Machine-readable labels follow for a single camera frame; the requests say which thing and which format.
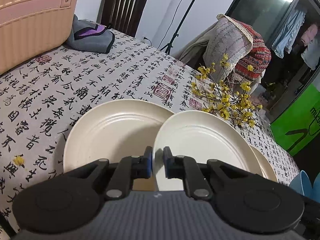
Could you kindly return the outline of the cream plate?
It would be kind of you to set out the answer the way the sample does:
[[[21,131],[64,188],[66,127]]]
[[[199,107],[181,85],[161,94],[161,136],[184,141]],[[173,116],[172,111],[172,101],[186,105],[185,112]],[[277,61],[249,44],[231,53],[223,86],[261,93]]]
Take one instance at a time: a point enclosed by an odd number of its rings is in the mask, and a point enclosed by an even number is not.
[[[117,163],[142,155],[153,146],[163,123],[174,113],[155,103],[121,99],[102,103],[84,114],[67,138],[63,170],[69,172],[98,159]]]
[[[172,155],[192,157],[205,164],[217,159],[253,174],[262,175],[258,160],[248,142],[231,125],[202,111],[183,111],[171,116],[159,129],[153,145],[153,176],[159,191],[183,189],[180,179],[168,179],[163,149]]]
[[[268,162],[268,160],[264,157],[264,155],[257,148],[255,148],[252,145],[250,147],[253,150],[253,152],[257,158],[257,161],[260,165],[260,169],[261,169],[263,177],[265,179],[268,179],[268,180],[271,180],[271,181],[274,181],[277,183],[278,182],[277,176],[274,172],[272,165]]]

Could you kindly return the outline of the blue bowl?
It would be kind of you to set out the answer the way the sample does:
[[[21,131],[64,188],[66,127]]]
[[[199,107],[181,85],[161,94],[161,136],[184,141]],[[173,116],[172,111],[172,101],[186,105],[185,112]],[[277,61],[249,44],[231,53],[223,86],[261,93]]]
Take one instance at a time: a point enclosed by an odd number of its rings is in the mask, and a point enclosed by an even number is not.
[[[289,187],[304,197],[312,197],[313,188],[311,181],[305,171],[300,171],[299,174],[289,184]]]

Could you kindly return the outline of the green paper bag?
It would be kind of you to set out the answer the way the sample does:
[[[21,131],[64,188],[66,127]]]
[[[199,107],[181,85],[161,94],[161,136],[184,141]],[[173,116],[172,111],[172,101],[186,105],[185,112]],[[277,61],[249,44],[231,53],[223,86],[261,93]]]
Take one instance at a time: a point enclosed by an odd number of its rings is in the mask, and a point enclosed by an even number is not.
[[[310,84],[301,96],[271,124],[276,143],[296,155],[319,133],[319,90]]]

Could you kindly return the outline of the calligraphy print tablecloth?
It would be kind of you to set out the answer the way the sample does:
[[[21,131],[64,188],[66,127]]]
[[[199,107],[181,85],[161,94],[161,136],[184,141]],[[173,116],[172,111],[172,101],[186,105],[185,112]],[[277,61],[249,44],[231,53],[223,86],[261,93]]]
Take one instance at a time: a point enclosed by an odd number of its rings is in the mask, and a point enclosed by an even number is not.
[[[197,71],[119,31],[108,54],[60,46],[1,76],[1,216],[15,232],[16,195],[63,172],[76,122],[95,106],[144,100],[178,113],[203,109]]]

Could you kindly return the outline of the yellow flower branch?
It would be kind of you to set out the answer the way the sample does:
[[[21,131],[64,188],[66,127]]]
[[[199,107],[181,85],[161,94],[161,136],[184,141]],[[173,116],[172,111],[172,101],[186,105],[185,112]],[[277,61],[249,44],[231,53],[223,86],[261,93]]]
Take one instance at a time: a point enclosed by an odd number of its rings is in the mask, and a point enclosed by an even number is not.
[[[256,113],[263,106],[251,100],[252,83],[246,79],[231,82],[227,77],[217,82],[209,80],[210,74],[216,73],[215,63],[200,66],[190,88],[192,94],[203,101],[201,111],[230,121],[239,128],[262,128]]]

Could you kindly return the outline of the chair draped with patterned cloths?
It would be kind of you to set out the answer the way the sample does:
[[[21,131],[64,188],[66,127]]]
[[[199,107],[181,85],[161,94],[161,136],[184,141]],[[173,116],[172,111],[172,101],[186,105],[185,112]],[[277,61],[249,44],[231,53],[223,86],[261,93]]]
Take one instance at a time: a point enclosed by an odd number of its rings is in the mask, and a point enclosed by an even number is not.
[[[172,56],[191,68],[214,67],[209,78],[226,81],[232,89],[249,82],[248,94],[261,83],[271,52],[251,25],[224,14]]]

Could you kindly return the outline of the white hanging garment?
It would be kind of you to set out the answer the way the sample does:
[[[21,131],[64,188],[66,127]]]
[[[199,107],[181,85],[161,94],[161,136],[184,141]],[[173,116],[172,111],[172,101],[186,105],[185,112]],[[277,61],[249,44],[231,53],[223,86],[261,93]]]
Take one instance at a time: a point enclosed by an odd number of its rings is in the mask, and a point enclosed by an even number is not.
[[[319,62],[319,36],[316,36],[307,46],[306,50],[304,50],[303,54],[301,55],[302,59],[304,60],[304,63],[311,68],[312,70],[315,70],[318,66]]]

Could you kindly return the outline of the grey purple pouch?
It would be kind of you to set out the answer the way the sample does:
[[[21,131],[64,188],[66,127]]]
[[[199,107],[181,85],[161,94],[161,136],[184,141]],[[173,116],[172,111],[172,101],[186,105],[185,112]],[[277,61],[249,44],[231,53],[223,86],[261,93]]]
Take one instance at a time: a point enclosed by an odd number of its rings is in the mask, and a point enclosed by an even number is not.
[[[114,41],[115,35],[108,27],[88,20],[79,20],[74,15],[66,44],[78,51],[108,54]]]

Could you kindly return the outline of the light blue hanging shirt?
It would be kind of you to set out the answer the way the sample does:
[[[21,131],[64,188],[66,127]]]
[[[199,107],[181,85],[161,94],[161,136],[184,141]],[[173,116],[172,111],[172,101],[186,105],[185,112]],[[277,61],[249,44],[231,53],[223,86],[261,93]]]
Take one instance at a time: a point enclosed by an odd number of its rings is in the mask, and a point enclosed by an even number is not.
[[[272,43],[272,50],[279,58],[284,57],[284,53],[290,53],[293,43],[298,35],[300,27],[304,23],[306,13],[308,11],[304,8],[294,9],[289,18],[286,20],[284,26],[281,28],[280,33]]]

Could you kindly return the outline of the black light stand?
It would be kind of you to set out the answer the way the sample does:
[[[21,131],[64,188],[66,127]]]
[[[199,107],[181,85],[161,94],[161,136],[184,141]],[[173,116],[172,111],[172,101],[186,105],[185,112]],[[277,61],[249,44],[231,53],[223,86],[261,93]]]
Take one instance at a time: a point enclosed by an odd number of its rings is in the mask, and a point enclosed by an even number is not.
[[[172,17],[171,23],[169,24],[169,26],[168,26],[168,28],[167,28],[167,31],[166,31],[166,33],[164,34],[164,37],[163,37],[163,39],[161,40],[161,42],[160,42],[160,44],[159,44],[158,47],[160,47],[160,45],[161,45],[162,42],[164,41],[164,38],[167,36],[168,31],[170,30],[170,28],[171,28],[171,26],[172,26],[172,24],[173,24],[173,22],[174,22],[176,13],[177,13],[177,11],[178,11],[178,9],[179,9],[180,4],[181,4],[182,1],[183,1],[183,0],[180,0],[180,1],[179,1],[178,6],[177,6],[177,8],[176,8],[176,10],[175,10],[175,13],[174,13],[174,15],[173,15],[173,17]],[[173,46],[173,43],[174,43],[175,39],[179,37],[180,29],[181,29],[183,23],[185,22],[185,19],[187,18],[187,16],[188,16],[191,8],[193,7],[195,1],[196,1],[196,0],[191,0],[191,2],[190,2],[190,4],[188,5],[188,7],[187,7],[187,9],[186,9],[186,11],[185,11],[182,19],[180,20],[180,22],[179,22],[179,24],[178,24],[175,32],[173,33],[170,41],[169,41],[166,45],[164,45],[164,46],[160,49],[160,51],[163,51],[163,52],[165,52],[165,53],[168,54],[168,55],[170,54],[172,48],[174,47],[174,46]]]

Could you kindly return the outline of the pink hanging garment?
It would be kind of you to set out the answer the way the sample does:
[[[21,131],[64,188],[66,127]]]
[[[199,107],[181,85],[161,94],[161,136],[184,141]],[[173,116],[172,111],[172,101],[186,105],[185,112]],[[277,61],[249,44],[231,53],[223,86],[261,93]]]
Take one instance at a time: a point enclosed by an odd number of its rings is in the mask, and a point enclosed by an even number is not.
[[[307,46],[317,35],[318,33],[318,25],[316,23],[313,23],[304,31],[303,35],[300,38],[300,41],[303,46]]]

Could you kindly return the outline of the pink suitcase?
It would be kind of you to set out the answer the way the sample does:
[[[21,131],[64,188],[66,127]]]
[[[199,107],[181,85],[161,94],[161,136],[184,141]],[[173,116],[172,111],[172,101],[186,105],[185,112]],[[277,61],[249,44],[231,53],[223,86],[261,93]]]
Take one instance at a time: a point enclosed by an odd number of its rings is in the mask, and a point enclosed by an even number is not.
[[[77,0],[1,0],[1,73],[63,44]]]

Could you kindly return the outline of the black framed sliding window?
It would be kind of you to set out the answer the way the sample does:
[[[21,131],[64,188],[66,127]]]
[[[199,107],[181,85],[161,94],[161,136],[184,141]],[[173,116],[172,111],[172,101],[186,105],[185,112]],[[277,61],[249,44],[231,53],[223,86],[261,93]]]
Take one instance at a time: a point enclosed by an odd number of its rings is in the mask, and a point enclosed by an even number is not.
[[[294,9],[306,9],[304,23],[293,43],[290,53],[285,52],[281,59],[271,46],[281,28]],[[301,55],[307,46],[300,38],[313,23],[318,25],[319,0],[234,0],[227,15],[247,23],[260,33],[271,52],[271,61],[258,89],[262,91],[259,100],[265,107],[268,120],[279,118],[312,83],[319,73],[319,62],[315,70],[309,68]]]

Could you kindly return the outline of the dark wooden chair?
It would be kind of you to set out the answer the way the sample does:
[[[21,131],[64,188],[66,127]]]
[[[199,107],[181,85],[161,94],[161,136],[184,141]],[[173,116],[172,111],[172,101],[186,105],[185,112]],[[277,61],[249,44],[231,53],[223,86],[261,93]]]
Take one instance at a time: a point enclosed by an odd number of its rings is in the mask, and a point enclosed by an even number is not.
[[[147,0],[101,0],[97,22],[135,37]]]

